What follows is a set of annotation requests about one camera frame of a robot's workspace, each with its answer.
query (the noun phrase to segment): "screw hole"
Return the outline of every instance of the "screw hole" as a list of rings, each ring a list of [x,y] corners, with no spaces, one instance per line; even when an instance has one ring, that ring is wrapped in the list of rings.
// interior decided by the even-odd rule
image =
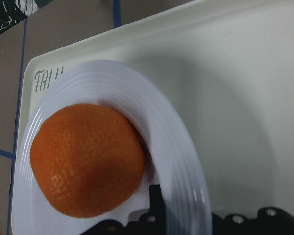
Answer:
[[[149,223],[153,223],[153,222],[155,222],[156,221],[156,217],[155,216],[148,216],[147,217],[147,221],[149,222]]]
[[[266,214],[267,214],[267,216],[275,217],[277,212],[276,212],[276,210],[274,210],[272,208],[268,208],[268,209],[266,209]]]
[[[235,215],[232,217],[232,221],[236,224],[242,224],[244,222],[244,219],[239,215]]]

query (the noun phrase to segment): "gray floor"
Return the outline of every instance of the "gray floor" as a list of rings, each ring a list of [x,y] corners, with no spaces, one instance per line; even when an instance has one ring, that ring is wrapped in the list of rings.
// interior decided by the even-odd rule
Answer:
[[[189,1],[121,0],[121,22],[128,24]],[[15,151],[20,73],[24,74],[29,61],[112,28],[111,0],[55,0],[29,16],[27,23],[21,22],[0,36],[0,150]],[[12,160],[8,157],[0,154],[0,235],[10,231],[7,224]]]

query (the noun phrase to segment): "white tray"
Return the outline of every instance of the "white tray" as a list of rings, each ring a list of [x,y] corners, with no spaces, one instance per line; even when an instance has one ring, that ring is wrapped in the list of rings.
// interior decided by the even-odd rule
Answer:
[[[294,216],[294,0],[193,1],[34,58],[19,144],[49,81],[96,59],[138,70],[168,97],[214,212],[254,217],[272,205]]]

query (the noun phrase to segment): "white plate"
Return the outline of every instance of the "white plate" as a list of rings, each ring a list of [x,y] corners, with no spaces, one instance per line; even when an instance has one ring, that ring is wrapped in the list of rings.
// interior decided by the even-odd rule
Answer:
[[[40,191],[29,163],[29,150],[41,123],[57,110],[77,103],[107,105],[127,116],[149,147],[156,172],[146,170],[130,199],[90,219],[55,210]],[[85,62],[50,86],[29,119],[15,162],[13,234],[77,235],[107,218],[126,225],[133,211],[149,207],[148,186],[158,180],[166,203],[167,234],[210,235],[211,211],[199,158],[170,102],[149,80],[122,64]]]

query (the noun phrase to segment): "dark fabric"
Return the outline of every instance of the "dark fabric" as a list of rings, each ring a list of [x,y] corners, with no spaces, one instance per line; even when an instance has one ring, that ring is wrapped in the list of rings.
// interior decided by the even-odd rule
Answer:
[[[14,0],[0,0],[0,35],[26,18]]]
[[[38,8],[43,8],[53,0],[35,0],[35,3],[37,4]]]

